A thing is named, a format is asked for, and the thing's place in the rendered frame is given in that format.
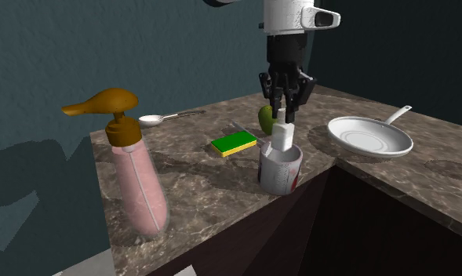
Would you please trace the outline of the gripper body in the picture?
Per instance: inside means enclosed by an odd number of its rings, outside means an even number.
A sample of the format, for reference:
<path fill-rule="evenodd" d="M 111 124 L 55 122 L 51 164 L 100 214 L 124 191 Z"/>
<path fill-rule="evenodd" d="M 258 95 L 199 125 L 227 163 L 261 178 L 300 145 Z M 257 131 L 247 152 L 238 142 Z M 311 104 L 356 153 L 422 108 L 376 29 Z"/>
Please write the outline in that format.
<path fill-rule="evenodd" d="M 280 34 L 267 36 L 268 72 L 298 77 L 307 46 L 307 34 Z"/>

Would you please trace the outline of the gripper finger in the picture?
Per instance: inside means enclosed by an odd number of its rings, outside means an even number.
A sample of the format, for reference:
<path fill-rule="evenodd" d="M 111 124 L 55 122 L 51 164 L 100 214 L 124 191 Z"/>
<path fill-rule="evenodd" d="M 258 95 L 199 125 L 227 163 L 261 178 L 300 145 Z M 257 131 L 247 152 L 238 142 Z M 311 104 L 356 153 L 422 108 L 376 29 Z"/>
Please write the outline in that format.
<path fill-rule="evenodd" d="M 277 112 L 281 107 L 283 89 L 278 87 L 279 76 L 280 74 L 277 72 L 272 72 L 271 74 L 266 72 L 259 73 L 260 86 L 264 98 L 269 100 L 273 112 Z"/>
<path fill-rule="evenodd" d="M 313 78 L 302 70 L 297 71 L 297 75 L 293 76 L 296 85 L 293 88 L 286 86 L 284 90 L 286 96 L 286 123 L 295 122 L 295 113 L 299 110 L 299 106 L 306 104 L 316 83 L 317 79 Z"/>

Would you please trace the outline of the green round fruit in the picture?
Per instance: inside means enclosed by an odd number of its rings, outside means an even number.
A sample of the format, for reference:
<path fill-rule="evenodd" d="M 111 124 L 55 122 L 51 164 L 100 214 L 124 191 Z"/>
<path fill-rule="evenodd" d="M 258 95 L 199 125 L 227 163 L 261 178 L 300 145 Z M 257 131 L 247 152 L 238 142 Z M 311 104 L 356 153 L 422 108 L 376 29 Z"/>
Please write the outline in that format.
<path fill-rule="evenodd" d="M 272 127 L 277 121 L 276 118 L 272 117 L 272 106 L 263 106 L 258 112 L 258 119 L 261 130 L 270 136 L 272 134 Z"/>

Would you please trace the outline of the small white bottle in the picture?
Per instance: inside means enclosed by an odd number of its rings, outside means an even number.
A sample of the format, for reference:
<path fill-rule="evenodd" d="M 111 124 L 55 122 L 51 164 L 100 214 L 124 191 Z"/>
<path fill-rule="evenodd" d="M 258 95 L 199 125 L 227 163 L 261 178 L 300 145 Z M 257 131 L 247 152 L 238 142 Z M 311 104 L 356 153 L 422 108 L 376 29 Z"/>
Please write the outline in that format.
<path fill-rule="evenodd" d="M 295 125 L 286 122 L 286 109 L 278 109 L 276 122 L 272 126 L 271 146 L 278 151 L 287 151 L 293 145 Z"/>

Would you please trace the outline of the thin grey metal utensil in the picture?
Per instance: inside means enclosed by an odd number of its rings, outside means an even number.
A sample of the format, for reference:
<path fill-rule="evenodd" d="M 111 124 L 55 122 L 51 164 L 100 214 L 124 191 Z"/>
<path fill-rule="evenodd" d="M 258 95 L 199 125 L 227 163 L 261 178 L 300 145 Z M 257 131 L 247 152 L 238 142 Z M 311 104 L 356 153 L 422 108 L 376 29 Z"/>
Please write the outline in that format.
<path fill-rule="evenodd" d="M 248 133 L 249 135 L 253 136 L 255 139 L 256 139 L 256 142 L 259 144 L 259 145 L 263 145 L 266 143 L 266 141 L 262 140 L 261 138 L 259 138 L 258 136 L 255 136 L 254 134 L 252 134 L 249 130 L 247 130 L 246 128 L 244 128 L 243 126 L 239 125 L 237 122 L 235 122 L 234 120 L 231 121 L 232 125 L 237 128 L 237 129 L 240 129 L 242 131 L 245 131 L 246 133 Z"/>

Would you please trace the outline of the green and yellow sponge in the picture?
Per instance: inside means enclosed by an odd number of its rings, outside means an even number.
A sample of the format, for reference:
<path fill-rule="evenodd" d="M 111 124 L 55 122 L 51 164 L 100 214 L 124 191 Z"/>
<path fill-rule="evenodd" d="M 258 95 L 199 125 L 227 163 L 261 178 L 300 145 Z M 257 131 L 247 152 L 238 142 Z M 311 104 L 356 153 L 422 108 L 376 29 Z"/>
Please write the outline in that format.
<path fill-rule="evenodd" d="M 247 148 L 255 146 L 257 139 L 252 134 L 246 131 L 240 131 L 221 137 L 211 142 L 211 147 L 221 157 L 243 151 Z"/>

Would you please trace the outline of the white mug red print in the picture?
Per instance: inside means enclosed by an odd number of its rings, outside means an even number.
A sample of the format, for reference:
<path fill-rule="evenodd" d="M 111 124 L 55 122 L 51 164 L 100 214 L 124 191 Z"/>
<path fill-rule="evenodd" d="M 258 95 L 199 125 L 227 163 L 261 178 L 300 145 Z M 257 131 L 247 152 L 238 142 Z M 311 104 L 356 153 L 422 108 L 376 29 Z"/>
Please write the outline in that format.
<path fill-rule="evenodd" d="M 270 142 L 261 146 L 258 181 L 260 187 L 269 194 L 291 194 L 298 184 L 303 158 L 302 150 L 293 145 L 287 151 L 275 150 Z"/>

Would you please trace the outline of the white frying pan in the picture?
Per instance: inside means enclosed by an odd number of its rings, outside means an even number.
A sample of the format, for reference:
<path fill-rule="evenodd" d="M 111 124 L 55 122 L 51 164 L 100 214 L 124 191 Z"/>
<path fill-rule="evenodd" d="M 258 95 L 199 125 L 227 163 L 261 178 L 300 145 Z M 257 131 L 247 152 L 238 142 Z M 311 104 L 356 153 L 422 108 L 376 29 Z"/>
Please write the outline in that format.
<path fill-rule="evenodd" d="M 344 116 L 329 121 L 329 137 L 342 148 L 372 158 L 397 158 L 413 149 L 413 140 L 401 129 L 391 125 L 412 107 L 406 105 L 386 121 Z"/>

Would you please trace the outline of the pink soap dispenser golden pump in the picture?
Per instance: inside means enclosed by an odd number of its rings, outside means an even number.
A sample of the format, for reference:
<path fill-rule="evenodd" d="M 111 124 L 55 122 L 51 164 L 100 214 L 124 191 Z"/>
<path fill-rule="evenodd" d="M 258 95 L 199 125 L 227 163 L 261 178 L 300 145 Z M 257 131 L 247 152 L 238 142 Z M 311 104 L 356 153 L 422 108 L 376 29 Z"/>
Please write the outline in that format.
<path fill-rule="evenodd" d="M 64 106 L 69 116 L 112 114 L 105 127 L 111 145 L 119 189 L 126 215 L 142 235 L 156 236 L 169 222 L 169 207 L 151 156 L 142 137 L 139 122 L 125 115 L 138 105 L 135 94 L 126 89 L 105 89 L 88 100 Z"/>

